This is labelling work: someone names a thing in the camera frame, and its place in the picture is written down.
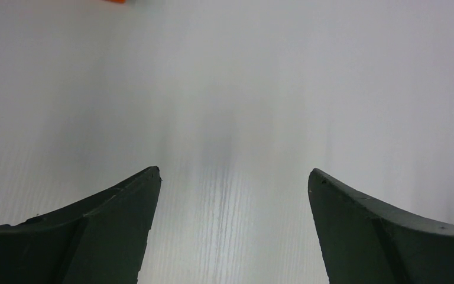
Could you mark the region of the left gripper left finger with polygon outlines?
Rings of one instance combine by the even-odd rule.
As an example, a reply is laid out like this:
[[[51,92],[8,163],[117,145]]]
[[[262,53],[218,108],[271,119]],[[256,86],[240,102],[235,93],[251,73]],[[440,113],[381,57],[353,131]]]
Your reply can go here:
[[[150,166],[17,225],[0,225],[0,283],[137,283],[161,188]]]

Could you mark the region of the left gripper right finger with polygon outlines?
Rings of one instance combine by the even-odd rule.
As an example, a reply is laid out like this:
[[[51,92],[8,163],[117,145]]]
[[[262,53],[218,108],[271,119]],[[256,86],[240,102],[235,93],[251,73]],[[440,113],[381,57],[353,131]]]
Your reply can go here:
[[[454,225],[313,169],[308,195],[330,283],[454,283]]]

